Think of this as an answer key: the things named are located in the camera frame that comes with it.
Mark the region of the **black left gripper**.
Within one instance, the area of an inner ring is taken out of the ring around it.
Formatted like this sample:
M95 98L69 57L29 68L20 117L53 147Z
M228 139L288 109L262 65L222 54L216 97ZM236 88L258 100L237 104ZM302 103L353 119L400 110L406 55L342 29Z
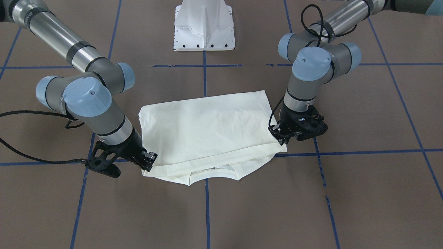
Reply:
M304 112L295 112L283 105L280 110L280 120L270 125L268 130L283 146L288 144L291 137L304 141L324 134L328 130L328 125L323 119L314 105L308 106Z

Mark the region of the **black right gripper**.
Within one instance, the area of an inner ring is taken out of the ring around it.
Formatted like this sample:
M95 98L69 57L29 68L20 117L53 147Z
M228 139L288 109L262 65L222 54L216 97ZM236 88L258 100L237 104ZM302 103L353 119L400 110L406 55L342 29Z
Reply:
M132 162L142 170L150 172L157 156L154 152L147 152L143 147L141 135L132 133L127 140L118 145L108 145L103 141L97 141L85 167L94 172L118 178L121 171L114 164L118 158Z

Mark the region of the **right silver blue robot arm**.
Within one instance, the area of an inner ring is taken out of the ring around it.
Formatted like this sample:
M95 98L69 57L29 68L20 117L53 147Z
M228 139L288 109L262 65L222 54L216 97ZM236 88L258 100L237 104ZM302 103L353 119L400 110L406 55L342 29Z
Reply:
M157 154L143 147L141 135L113 99L113 95L134 86L131 66L112 63L102 56L41 0L2 0L1 22L29 30L80 72L71 77L47 76L35 90L38 101L51 109L40 114L78 120L99 137L87 159L66 162L81 163L91 171L118 178L121 171L114 162L123 158L149 172Z

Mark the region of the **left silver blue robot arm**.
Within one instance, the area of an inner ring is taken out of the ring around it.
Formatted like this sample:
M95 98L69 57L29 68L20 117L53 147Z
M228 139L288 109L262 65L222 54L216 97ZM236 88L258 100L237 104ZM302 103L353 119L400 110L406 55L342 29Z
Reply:
M332 41L351 33L359 22L384 6L383 0L348 0L327 16L319 11L320 20L310 26L302 19L303 32L288 33L281 38L278 52L292 63L292 73L279 102L279 120L268 128L280 145L287 144L291 137L303 141L328 130L314 106L319 89L361 62L361 50L356 44L334 45Z

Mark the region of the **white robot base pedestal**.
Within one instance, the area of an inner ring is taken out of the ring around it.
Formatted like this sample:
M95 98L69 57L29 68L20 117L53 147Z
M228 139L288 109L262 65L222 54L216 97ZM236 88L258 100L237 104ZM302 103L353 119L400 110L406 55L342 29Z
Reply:
M224 0L184 0L174 13L175 51L235 49L233 11Z

